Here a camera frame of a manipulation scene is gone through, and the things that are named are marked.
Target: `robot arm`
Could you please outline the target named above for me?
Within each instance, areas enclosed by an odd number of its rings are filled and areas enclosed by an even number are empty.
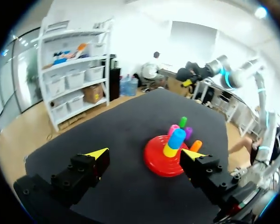
[[[221,85],[227,90],[241,88],[251,77],[255,79],[259,94],[259,123],[263,141],[259,146],[254,164],[247,170],[239,184],[245,186],[249,181],[252,181],[257,185],[263,185],[263,182],[273,173],[272,169],[269,169],[269,172],[266,169],[269,167],[276,135],[276,114],[266,110],[266,88],[262,76],[263,65],[258,59],[253,59],[232,71],[227,57],[220,56],[208,63],[207,66],[211,68],[214,75],[220,73]]]

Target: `black table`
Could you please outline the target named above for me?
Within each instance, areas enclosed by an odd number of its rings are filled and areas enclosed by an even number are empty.
[[[224,117],[192,100],[164,89],[131,99],[67,131],[33,152],[26,160],[28,175],[46,181],[62,171],[76,153],[108,147],[111,164],[100,183],[72,210],[104,223],[205,224],[219,208],[211,205],[185,174],[159,177],[144,164],[143,148],[157,135],[166,134],[182,116],[194,132],[186,144],[203,142],[200,152],[215,154],[227,168]]]

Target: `cable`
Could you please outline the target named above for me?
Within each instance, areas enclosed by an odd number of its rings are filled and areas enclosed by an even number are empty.
[[[224,221],[219,221],[216,222],[214,224],[249,224],[248,222],[242,221],[242,220],[232,220],[232,219],[228,219],[228,220],[224,220]]]

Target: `orange object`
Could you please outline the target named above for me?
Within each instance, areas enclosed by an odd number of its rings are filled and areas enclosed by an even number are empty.
[[[194,144],[191,146],[190,151],[198,152],[202,146],[202,141],[196,140]]]
[[[81,43],[78,47],[78,51],[84,50],[84,48],[87,46],[86,43]]]

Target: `glass wall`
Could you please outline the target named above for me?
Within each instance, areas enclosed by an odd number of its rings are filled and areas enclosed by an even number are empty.
[[[42,100],[37,72],[38,35],[39,29],[24,35],[14,43],[14,85],[22,112]]]
[[[37,73],[39,29],[15,38],[0,53],[0,131],[42,101]]]

